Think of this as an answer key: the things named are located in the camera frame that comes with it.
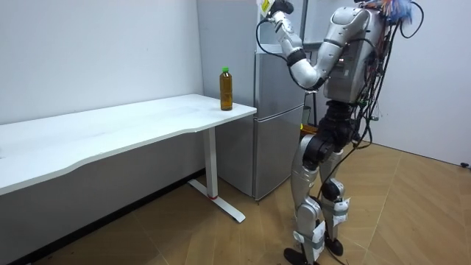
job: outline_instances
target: white desk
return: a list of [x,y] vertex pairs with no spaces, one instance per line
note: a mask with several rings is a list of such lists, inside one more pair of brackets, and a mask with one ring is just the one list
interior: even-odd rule
[[1,125],[0,196],[86,163],[203,131],[208,189],[196,180],[190,184],[242,222],[245,216],[218,198],[214,127],[256,111],[239,104],[222,111],[218,99],[185,95]]

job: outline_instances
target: freezer door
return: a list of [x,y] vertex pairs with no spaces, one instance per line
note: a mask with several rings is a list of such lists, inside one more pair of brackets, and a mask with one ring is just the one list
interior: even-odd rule
[[300,141],[302,106],[255,122],[255,199],[278,187],[291,173]]
[[255,56],[257,119],[266,119],[304,104],[304,90],[291,79],[286,63],[270,54]]

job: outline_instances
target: desk foot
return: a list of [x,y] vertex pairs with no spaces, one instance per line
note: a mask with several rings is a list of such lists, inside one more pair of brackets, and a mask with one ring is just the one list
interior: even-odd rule
[[[188,184],[192,185],[194,188],[196,188],[206,197],[208,196],[208,191],[206,187],[204,187],[203,184],[199,183],[198,180],[190,180],[188,181]],[[215,199],[210,199],[210,200],[216,203],[220,208],[222,208],[222,210],[226,211],[226,213],[231,215],[234,218],[234,220],[236,220],[237,222],[241,223],[242,221],[245,220],[245,215],[243,213],[235,209],[232,205],[227,203],[225,200],[221,199],[221,197],[217,197]]]

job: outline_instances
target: humanoid robot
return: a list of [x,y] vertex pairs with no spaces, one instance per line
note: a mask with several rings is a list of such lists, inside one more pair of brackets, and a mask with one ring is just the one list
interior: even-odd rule
[[[293,12],[291,3],[265,0],[261,10],[265,18],[262,22],[270,22],[275,27],[293,80],[306,90],[317,90],[324,85],[324,95],[330,99],[317,134],[301,140],[291,169],[296,217],[294,237],[301,243],[302,253],[286,249],[284,256],[295,265],[312,265],[325,246],[335,255],[343,254],[338,225],[347,220],[349,201],[344,199],[344,186],[336,180],[337,165],[343,148],[364,137],[364,134],[359,136],[360,126],[351,117],[362,95],[371,93],[365,90],[368,73],[374,72],[369,69],[384,60],[388,53],[387,43],[384,43],[386,19],[378,9],[365,5],[337,9],[319,48],[317,64],[312,66],[306,59],[300,37],[286,17]],[[317,172],[322,181],[322,195],[312,197],[310,190]],[[322,223],[319,221],[321,214],[324,216]]]

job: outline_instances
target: robot leg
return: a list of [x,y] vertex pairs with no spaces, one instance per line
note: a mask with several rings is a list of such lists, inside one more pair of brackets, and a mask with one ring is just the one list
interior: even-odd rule
[[325,245],[335,255],[342,255],[344,248],[338,238],[338,225],[347,221],[347,212],[350,199],[344,199],[344,185],[335,177],[337,170],[332,173],[329,180],[325,179],[332,172],[332,169],[340,162],[343,150],[334,152],[330,157],[320,165],[321,181],[324,185],[321,187],[322,196],[320,198],[322,205],[322,214],[324,215],[327,226],[327,235]]
[[295,250],[285,250],[285,258],[291,264],[317,264],[316,260],[324,249],[325,223],[319,223],[321,206],[316,198],[309,195],[318,170],[310,170],[302,164],[302,156],[311,138],[312,135],[308,135],[302,139],[291,169],[291,192],[296,216],[293,236],[301,243],[303,251],[302,255]]

